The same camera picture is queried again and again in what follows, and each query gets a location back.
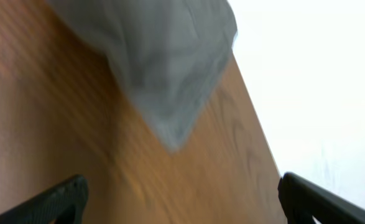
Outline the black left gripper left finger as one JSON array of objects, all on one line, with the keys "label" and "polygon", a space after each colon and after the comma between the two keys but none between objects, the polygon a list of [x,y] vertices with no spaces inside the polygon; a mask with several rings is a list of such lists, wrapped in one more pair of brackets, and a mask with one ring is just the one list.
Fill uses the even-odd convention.
[{"label": "black left gripper left finger", "polygon": [[81,224],[88,201],[88,182],[74,175],[0,214],[0,224]]}]

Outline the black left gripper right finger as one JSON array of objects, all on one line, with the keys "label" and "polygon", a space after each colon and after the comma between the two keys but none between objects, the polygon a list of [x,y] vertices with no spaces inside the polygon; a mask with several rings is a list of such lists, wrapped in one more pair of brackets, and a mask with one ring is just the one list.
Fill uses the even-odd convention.
[{"label": "black left gripper right finger", "polygon": [[279,180],[278,196],[288,224],[365,224],[365,210],[292,172]]}]

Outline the grey shorts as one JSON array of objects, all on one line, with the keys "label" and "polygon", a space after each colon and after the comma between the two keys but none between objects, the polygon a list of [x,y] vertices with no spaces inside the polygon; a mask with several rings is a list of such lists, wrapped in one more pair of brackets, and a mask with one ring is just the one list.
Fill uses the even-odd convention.
[{"label": "grey shorts", "polygon": [[103,54],[120,88],[170,152],[188,139],[231,56],[227,0],[51,0]]}]

